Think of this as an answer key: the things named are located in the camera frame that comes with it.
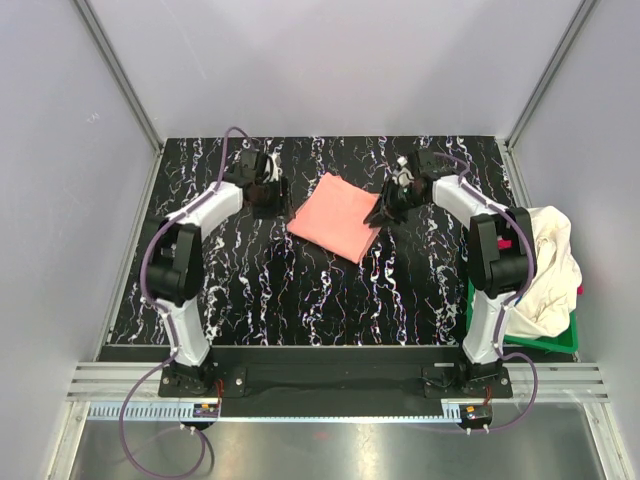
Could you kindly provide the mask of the salmon pink t-shirt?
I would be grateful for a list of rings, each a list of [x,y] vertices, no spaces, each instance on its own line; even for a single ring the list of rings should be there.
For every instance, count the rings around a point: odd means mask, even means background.
[[[326,173],[287,224],[287,231],[358,264],[380,231],[364,223],[377,200],[376,194]]]

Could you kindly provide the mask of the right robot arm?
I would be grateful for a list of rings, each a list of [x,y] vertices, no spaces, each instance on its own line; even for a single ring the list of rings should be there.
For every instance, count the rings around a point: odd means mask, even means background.
[[[508,312],[536,274],[536,254],[529,212],[508,208],[484,195],[466,179],[470,170],[448,166],[451,155],[428,149],[397,159],[364,224],[400,224],[410,210],[433,204],[447,211],[467,231],[467,272],[475,289],[472,320],[451,372],[426,386],[440,393],[484,396],[501,381],[503,339]]]

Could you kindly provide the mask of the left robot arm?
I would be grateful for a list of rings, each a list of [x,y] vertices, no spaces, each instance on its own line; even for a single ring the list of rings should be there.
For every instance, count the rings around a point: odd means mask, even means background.
[[[289,181],[279,154],[244,151],[238,163],[186,206],[145,221],[139,285],[163,321],[170,345],[162,364],[162,396],[198,397],[223,389],[197,303],[206,274],[203,244],[245,208],[258,220],[291,217]]]

